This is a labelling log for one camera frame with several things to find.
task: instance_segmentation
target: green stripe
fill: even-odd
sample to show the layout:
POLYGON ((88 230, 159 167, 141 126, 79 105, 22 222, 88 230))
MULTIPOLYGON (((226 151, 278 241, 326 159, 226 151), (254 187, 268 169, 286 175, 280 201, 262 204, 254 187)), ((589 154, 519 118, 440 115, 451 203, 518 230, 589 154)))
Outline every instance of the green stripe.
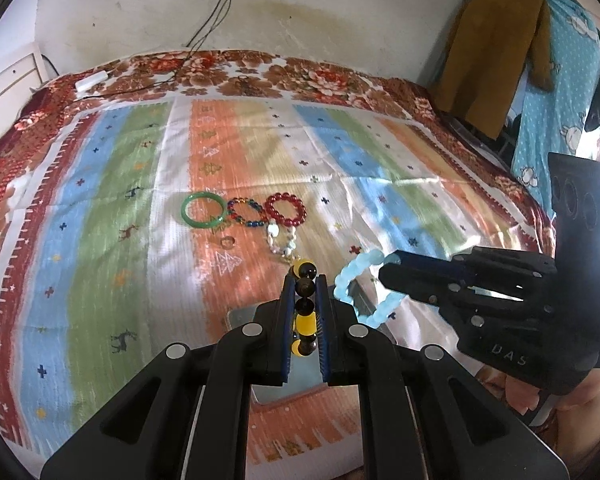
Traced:
POLYGON ((85 220, 68 297, 68 365, 77 429, 152 357, 147 326, 149 215, 171 103, 135 105, 128 115, 85 220), (127 190, 140 187, 134 198, 127 190), (121 230, 135 225, 130 237, 121 230), (112 336, 130 331, 127 350, 112 336))
POLYGON ((392 187, 409 204, 420 225, 440 243, 446 254, 455 253, 465 244, 466 239, 462 232, 449 220, 429 193, 413 183, 413 176, 387 154, 388 150, 376 143, 375 137, 369 134, 362 124, 343 110, 329 110, 329 114, 349 137, 386 171, 392 181, 392 187))

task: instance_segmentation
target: yellow bead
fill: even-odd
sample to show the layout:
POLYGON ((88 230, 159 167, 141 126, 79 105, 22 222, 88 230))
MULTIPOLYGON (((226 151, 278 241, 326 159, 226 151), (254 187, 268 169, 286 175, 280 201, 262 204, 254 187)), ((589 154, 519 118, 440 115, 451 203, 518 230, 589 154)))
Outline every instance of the yellow bead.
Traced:
POLYGON ((308 316, 296 316, 296 332, 300 335, 313 335, 318 332, 315 322, 315 312, 308 316))
POLYGON ((296 277, 296 279, 301 277, 300 276, 300 266, 302 264, 306 264, 306 263, 312 264, 313 262, 311 260, 307 260, 306 258, 303 258, 302 260, 298 260, 294 263, 293 270, 294 270, 294 276, 296 277))
POLYGON ((298 351, 299 346, 300 346, 300 340, 296 339, 295 341, 293 341, 291 343, 291 351, 294 353, 294 355, 297 355, 298 357, 305 357, 298 351))

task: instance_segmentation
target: cable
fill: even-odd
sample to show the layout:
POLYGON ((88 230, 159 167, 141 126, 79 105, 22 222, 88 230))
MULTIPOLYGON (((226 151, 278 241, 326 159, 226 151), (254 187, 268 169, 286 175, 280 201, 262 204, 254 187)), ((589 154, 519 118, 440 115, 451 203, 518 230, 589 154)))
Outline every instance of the cable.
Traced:
POLYGON ((220 2, 222 0, 218 0, 218 2, 216 3, 216 6, 214 7, 214 10, 211 11, 211 14, 209 15, 209 17, 206 19, 206 22, 203 23, 202 25, 200 25, 200 28, 196 31, 196 33, 193 35, 193 37, 189 40, 189 43, 187 43, 187 46, 191 46, 191 43, 193 43, 193 40, 196 39, 196 37, 198 36, 198 34, 200 34, 200 31, 205 28, 205 25, 211 20, 211 18, 213 17, 213 15, 216 13, 216 10, 218 10, 218 5, 220 5, 220 2))
POLYGON ((49 65, 51 65, 51 68, 53 68, 53 69, 54 69, 54 72, 56 73, 56 75, 58 75, 58 76, 59 76, 59 75, 60 75, 60 73, 58 72, 58 69, 56 68, 56 66, 55 66, 53 63, 51 63, 51 60, 50 60, 50 59, 49 59, 47 56, 45 56, 44 54, 40 54, 40 56, 41 56, 41 57, 42 57, 42 59, 44 59, 44 60, 45 60, 47 63, 49 63, 49 65))
MULTIPOLYGON (((171 75, 170 78, 168 78, 165 81, 156 81, 154 83, 151 83, 150 85, 144 86, 142 88, 135 88, 135 89, 131 89, 131 90, 123 90, 120 92, 113 92, 111 94, 104 94, 104 95, 91 95, 91 96, 85 96, 85 97, 81 97, 79 99, 75 99, 74 101, 71 101, 70 103, 68 103, 61 111, 61 113, 63 113, 69 106, 71 106, 72 104, 78 103, 80 101, 85 101, 87 99, 101 99, 101 98, 107 98, 107 97, 113 97, 116 95, 124 95, 124 94, 131 94, 133 92, 141 92, 142 90, 148 90, 151 88, 154 88, 155 86, 158 85, 162 85, 162 84, 166 84, 166 83, 170 83, 171 81, 174 81, 174 79, 177 78, 178 74, 180 73, 180 70, 183 69, 185 63, 195 54, 200 50, 200 47, 202 46, 202 44, 205 42, 206 38, 209 37, 209 35, 216 30, 216 28, 218 28, 220 26, 220 24, 224 21, 224 19, 226 18, 227 14, 229 13, 229 9, 231 9, 231 2, 233 0, 224 0, 224 2, 222 3, 222 6, 220 7, 220 10, 218 12, 218 15, 216 16, 214 22, 211 25, 211 28, 209 29, 209 31, 202 37, 200 38, 200 40, 198 40, 195 44, 193 44, 193 46, 190 48, 189 53, 187 54, 187 57, 185 57, 185 59, 182 60, 182 63, 180 63, 179 67, 177 67, 176 69, 173 70, 173 75, 171 75), (222 18, 218 21, 218 18, 220 16, 220 13, 222 12, 222 10, 224 9, 224 6, 229 3, 229 6, 227 7, 226 11, 224 12, 224 15, 222 16, 222 18)), ((209 19, 206 20, 205 25, 209 22, 209 20, 213 17, 214 13, 216 12, 216 9, 218 8, 218 6, 216 6, 213 10, 213 12, 211 13, 211 15, 209 16, 209 19)))

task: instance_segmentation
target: red beaded bracelet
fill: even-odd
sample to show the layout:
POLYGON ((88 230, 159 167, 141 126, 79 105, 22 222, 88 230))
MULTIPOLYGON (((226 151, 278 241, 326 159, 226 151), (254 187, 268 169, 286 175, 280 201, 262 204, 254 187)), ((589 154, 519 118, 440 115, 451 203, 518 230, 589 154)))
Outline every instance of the red beaded bracelet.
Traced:
POLYGON ((297 227, 300 224, 303 224, 306 220, 306 209, 304 208, 304 204, 302 204, 302 200, 300 200, 296 195, 289 195, 289 193, 276 193, 269 198, 264 203, 264 210, 267 214, 273 218, 277 223, 282 224, 286 227, 297 227), (291 202, 291 204, 296 208, 298 215, 291 219, 282 216, 273 204, 278 200, 285 200, 286 202, 291 202))

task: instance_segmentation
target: light blue beaded bracelet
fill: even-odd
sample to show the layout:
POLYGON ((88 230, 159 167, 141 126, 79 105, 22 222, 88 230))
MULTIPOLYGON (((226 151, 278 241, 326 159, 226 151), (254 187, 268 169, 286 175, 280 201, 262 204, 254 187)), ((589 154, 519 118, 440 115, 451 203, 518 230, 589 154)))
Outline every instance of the light blue beaded bracelet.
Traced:
MULTIPOLYGON (((389 262, 395 263, 395 256, 390 255, 385 258, 382 251, 378 249, 372 249, 368 253, 359 254, 349 262, 349 265, 340 271, 340 274, 336 276, 336 287, 333 291, 333 297, 336 300, 340 300, 343 303, 349 303, 353 306, 353 298, 349 295, 348 291, 349 283, 355 280, 369 267, 389 262)), ((376 311, 371 314, 371 316, 361 316, 358 311, 356 311, 358 321, 371 328, 378 328, 388 319, 389 315, 398 308, 405 296, 406 295, 401 292, 391 291, 389 295, 378 304, 376 311)))

